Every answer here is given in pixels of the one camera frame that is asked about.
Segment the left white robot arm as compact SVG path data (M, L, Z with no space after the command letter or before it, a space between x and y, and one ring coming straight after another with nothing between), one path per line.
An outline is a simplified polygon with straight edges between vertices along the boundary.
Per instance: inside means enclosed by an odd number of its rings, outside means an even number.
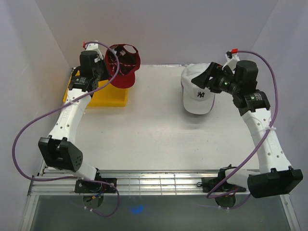
M72 72L67 87L65 102L69 105L61 110L48 137L40 138L38 147L48 167L67 170L86 179L85 186L91 192L97 192L102 187L102 180L96 177L97 169L83 161L83 153L75 146L75 138L84 111L93 97L92 91L110 74L99 49L82 51L79 61L80 65Z

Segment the red baseball cap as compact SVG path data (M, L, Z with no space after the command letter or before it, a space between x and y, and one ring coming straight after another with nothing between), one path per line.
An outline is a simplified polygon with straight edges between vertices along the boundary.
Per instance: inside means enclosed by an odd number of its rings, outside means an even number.
M111 84L119 89L128 89L135 84L135 72L141 65L139 51L130 44L115 44L110 48L119 60L119 71Z

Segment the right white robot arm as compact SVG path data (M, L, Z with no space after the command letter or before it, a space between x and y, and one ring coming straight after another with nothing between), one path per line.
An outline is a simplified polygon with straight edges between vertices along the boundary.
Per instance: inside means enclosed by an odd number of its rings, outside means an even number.
M191 80L202 89L232 96L255 145L250 155L256 154L259 163L258 173L242 168L250 157L238 167L220 169L217 185L211 193L218 188L229 191L234 186L248 189L254 198L283 195L289 194L303 179L302 171L292 167L282 150L268 98L257 89L257 75L257 65L252 61L238 61L234 69L212 62Z

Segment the white baseball cap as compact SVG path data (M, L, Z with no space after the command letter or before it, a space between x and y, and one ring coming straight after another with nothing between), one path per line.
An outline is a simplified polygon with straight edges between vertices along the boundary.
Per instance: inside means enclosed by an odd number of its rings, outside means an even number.
M201 75L209 65L208 63L190 64L181 73L183 106L191 114L205 115L214 106L215 94L192 83L192 79Z

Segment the purple baseball cap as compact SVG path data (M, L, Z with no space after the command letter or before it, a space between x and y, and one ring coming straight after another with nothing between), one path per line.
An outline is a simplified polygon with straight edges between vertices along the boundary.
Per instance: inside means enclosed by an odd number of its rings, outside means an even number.
M215 103L215 94L210 90L201 89L195 85L187 87L182 85L183 106L185 110L195 115L209 113Z

